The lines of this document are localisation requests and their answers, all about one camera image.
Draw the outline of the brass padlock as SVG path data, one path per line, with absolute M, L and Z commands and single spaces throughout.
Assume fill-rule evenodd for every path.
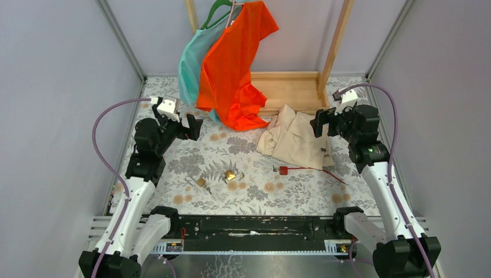
M 224 173 L 223 181 L 228 182 L 231 181 L 235 178 L 238 178 L 239 180 L 242 180 L 245 177 L 245 174 L 242 172 L 235 173 L 232 170 L 228 170 Z
M 192 185 L 197 185 L 201 188 L 206 187 L 206 181 L 203 178 L 194 179 L 192 177 L 185 177 L 185 181 Z

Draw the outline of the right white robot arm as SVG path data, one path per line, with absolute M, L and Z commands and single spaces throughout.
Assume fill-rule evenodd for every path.
M 320 109 L 310 121 L 315 137 L 347 141 L 349 157 L 369 186 L 384 226 L 378 228 L 359 208 L 349 207 L 337 210 L 340 218 L 332 231 L 341 239 L 354 236 L 371 251 L 379 277 L 434 277 L 440 242 L 427 236 L 407 204 L 390 152 L 378 139 L 379 122 L 378 109 L 370 105 Z

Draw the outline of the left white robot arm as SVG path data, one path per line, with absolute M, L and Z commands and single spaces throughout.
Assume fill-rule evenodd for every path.
M 124 176 L 117 176 L 123 192 L 116 210 L 94 250 L 80 255 L 84 277 L 140 277 L 158 241 L 180 231 L 177 211 L 167 207 L 156 207 L 140 231 L 137 225 L 163 174 L 164 153 L 175 139 L 198 140 L 203 121 L 187 115 L 189 125 L 184 126 L 179 99 L 151 97 L 148 101 L 154 117 L 135 124 L 133 153 Z

